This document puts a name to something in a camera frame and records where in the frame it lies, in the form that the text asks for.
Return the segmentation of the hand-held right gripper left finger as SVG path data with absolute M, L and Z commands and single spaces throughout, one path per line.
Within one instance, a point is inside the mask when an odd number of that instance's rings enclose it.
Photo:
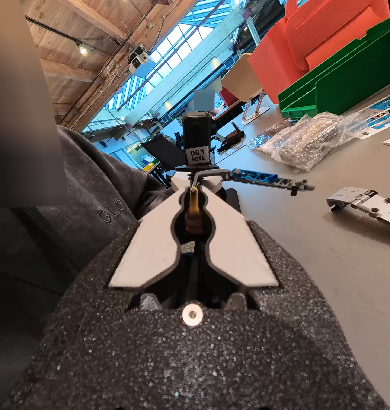
M 181 188 L 140 219 L 138 228 L 108 284 L 109 288 L 143 290 L 178 265 L 181 245 L 174 224 L 183 212 L 188 187 Z

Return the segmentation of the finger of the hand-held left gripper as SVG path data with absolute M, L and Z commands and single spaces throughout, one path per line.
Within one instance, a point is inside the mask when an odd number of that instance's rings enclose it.
M 219 175 L 210 175 L 201 177 L 201 189 L 217 194 L 223 188 L 223 177 Z
M 192 173 L 191 172 L 183 172 L 177 171 L 170 179 L 171 188 L 174 192 L 178 192 L 184 188 L 191 188 L 192 187 Z

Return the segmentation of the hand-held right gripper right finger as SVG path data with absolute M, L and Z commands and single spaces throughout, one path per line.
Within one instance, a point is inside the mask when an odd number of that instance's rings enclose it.
M 208 188 L 200 187 L 200 193 L 205 197 L 203 210 L 212 225 L 205 248 L 209 266 L 245 288 L 279 286 L 248 220 Z

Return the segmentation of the yellow toy connector pin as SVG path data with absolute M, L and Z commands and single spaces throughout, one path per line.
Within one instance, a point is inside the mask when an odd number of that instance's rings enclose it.
M 200 215 L 198 188 L 191 187 L 189 190 L 189 210 L 190 216 Z

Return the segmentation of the grey blue toy assembly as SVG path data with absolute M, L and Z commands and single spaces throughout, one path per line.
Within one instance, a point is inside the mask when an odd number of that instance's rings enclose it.
M 312 192 L 315 185 L 304 178 L 290 179 L 280 177 L 278 174 L 264 173 L 258 171 L 248 171 L 240 168 L 233 170 L 211 168 L 192 173 L 190 177 L 190 188 L 197 188 L 206 177 L 218 176 L 223 182 L 233 181 L 244 184 L 285 189 L 290 191 L 291 196 L 296 196 L 298 192 Z

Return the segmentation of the grey hinged toy assembly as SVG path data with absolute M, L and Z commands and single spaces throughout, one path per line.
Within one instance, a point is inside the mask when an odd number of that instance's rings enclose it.
M 377 191 L 346 187 L 334 193 L 326 202 L 332 212 L 349 206 L 390 225 L 390 197 L 380 196 Z

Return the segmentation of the person's left forearm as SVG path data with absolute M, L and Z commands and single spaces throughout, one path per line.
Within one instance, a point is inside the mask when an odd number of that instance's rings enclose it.
M 129 210 L 129 224 L 137 222 L 147 213 L 174 194 L 153 176 L 127 168 L 122 173 L 122 198 Z

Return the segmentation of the black brown desk device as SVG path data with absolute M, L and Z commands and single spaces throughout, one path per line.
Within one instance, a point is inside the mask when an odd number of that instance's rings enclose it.
M 218 154 L 222 154 L 239 145 L 245 138 L 244 131 L 241 130 L 234 121 L 231 122 L 231 125 L 233 130 L 230 133 L 225 134 L 224 132 L 221 132 L 222 130 L 218 130 L 215 135 L 215 139 L 221 142 L 221 146 L 215 149 Z

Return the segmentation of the person's left hand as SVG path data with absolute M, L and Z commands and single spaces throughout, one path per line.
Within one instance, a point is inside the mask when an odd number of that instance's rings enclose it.
M 203 216 L 202 214 L 185 214 L 185 231 L 191 235 L 202 235 L 203 229 Z

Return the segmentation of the crumpled clear plastic bag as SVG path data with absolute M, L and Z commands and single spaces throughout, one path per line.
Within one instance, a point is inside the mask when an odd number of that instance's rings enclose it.
M 282 132 L 288 127 L 294 126 L 297 122 L 298 120 L 284 119 L 278 124 L 272 126 L 270 129 L 262 132 L 260 135 L 255 136 L 247 143 L 247 146 L 251 149 L 259 149 L 262 145 L 271 140 L 279 132 Z

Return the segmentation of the plywood stand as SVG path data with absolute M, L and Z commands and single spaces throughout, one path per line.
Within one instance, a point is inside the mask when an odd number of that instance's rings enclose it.
M 241 102 L 246 103 L 242 124 L 247 125 L 269 110 L 263 106 L 265 91 L 248 63 L 251 53 L 244 53 L 222 79 L 222 86 Z

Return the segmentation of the person's grey sweatshirt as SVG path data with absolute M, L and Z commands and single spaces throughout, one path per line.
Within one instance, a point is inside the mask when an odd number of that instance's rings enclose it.
M 65 291 L 131 225 L 121 180 L 129 166 L 57 128 L 68 201 L 0 209 L 0 408 Z

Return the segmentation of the orange plastic carry case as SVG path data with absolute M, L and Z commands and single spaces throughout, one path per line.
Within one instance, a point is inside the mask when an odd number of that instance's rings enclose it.
M 387 0 L 309 0 L 285 3 L 275 23 L 248 58 L 274 104 L 279 94 L 368 29 L 390 17 Z

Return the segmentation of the clear bag of dark parts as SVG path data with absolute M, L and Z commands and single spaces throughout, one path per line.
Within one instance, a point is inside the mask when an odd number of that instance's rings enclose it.
M 347 116 L 322 112 L 314 117 L 305 115 L 294 126 L 278 133 L 267 142 L 274 161 L 309 172 L 332 149 L 355 138 L 367 127 L 367 114 L 357 111 Z

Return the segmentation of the blue sticker sheet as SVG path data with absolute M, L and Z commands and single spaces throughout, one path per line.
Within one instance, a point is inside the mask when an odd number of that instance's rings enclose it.
M 390 95 L 364 108 L 360 128 L 355 131 L 357 139 L 366 139 L 390 127 Z

